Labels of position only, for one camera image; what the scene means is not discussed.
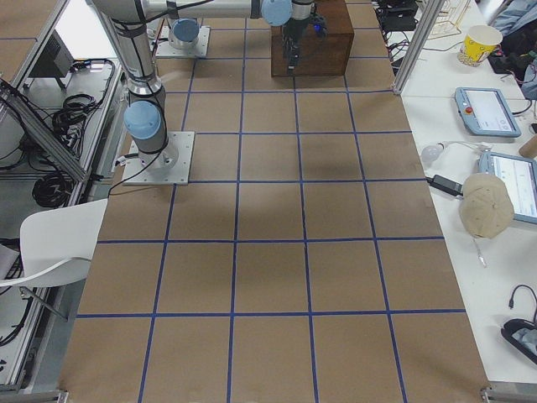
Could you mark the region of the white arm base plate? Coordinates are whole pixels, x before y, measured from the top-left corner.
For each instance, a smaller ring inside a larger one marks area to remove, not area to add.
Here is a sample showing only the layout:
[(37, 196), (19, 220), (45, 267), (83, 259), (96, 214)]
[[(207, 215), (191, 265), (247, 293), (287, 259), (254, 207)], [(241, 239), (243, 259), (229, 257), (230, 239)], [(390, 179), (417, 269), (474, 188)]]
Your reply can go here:
[(187, 185), (195, 143), (194, 132), (168, 132), (168, 144), (160, 152), (156, 161), (154, 156), (141, 154), (128, 159), (122, 180), (126, 186)]
[(202, 26), (196, 39), (191, 42), (173, 39), (169, 41), (169, 27), (164, 26), (157, 41), (156, 57), (172, 59), (200, 59), (206, 58), (211, 29)]

